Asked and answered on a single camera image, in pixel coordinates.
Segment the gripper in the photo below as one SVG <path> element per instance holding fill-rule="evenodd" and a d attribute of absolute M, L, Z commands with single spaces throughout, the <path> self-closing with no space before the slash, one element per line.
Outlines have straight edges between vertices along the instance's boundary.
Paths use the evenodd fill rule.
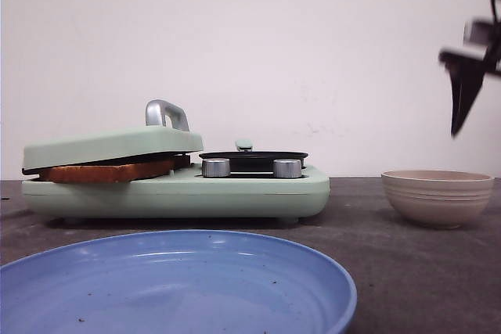
<path fill-rule="evenodd" d="M 500 0 L 489 0 L 492 20 L 472 20 L 465 26 L 464 41 L 485 46 L 482 58 L 447 50 L 438 59 L 449 72 L 452 88 L 451 136 L 456 137 L 478 96 L 486 73 L 500 75 Z"/>

